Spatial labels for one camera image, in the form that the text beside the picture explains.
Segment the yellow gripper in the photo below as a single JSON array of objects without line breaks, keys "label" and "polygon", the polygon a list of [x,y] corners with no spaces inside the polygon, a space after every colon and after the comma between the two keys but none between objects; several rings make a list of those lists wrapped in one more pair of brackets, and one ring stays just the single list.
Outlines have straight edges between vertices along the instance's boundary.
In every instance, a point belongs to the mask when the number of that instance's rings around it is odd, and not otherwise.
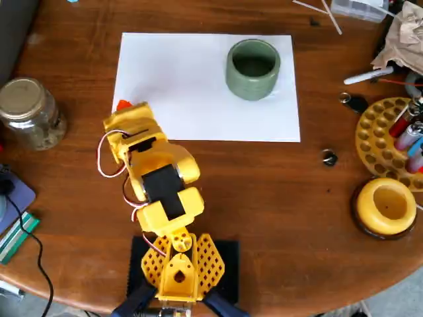
[{"label": "yellow gripper", "polygon": [[103,126],[110,132],[110,150],[117,163],[123,162],[127,153],[143,152],[156,141],[168,141],[147,102],[115,111],[103,120]]}]

